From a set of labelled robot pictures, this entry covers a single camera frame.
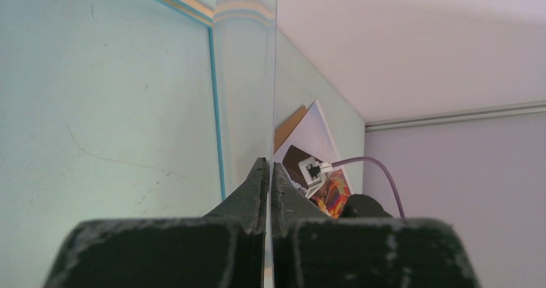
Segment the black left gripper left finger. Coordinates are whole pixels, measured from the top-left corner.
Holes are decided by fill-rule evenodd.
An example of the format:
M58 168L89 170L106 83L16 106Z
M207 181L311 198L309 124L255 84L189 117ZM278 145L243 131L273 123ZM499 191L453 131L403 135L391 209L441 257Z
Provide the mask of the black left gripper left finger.
M261 287L269 164L199 218L117 218L77 224L45 287Z

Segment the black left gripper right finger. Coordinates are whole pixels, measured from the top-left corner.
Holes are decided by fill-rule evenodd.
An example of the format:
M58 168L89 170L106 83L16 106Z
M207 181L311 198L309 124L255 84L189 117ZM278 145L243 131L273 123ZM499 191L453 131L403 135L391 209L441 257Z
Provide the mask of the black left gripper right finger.
M276 287L478 287L454 229L432 218L322 213L280 164L271 186Z

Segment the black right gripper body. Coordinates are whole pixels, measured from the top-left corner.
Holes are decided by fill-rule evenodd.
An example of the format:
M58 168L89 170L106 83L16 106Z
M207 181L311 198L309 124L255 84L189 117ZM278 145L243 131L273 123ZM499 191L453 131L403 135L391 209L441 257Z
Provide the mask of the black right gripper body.
M391 218L384 208L374 198L368 195L355 194L349 196L340 218Z

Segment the hot air balloon photo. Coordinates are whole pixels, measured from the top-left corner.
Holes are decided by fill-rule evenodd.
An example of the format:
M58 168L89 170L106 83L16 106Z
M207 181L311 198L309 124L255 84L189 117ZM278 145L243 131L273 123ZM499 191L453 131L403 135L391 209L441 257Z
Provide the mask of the hot air balloon photo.
M279 129L286 137L276 143L273 161L307 200L339 218L352 191L344 169L332 165L341 158L319 101L303 106Z

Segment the brown frame backing board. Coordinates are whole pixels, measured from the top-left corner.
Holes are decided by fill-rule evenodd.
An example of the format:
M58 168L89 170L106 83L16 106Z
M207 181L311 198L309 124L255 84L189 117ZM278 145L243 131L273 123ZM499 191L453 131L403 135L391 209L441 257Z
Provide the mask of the brown frame backing board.
M293 114L291 114L291 116L289 116L289 118L287 118L275 129L274 153L288 139L290 134L295 130L295 128L301 122L306 113L307 107L305 105L300 106Z

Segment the wooden picture frame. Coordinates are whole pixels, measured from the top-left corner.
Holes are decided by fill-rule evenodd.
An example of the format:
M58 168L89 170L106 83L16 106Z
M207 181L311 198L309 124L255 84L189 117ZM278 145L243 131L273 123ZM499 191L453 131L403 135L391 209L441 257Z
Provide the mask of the wooden picture frame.
M278 0L154 0L206 33L221 197L273 154Z

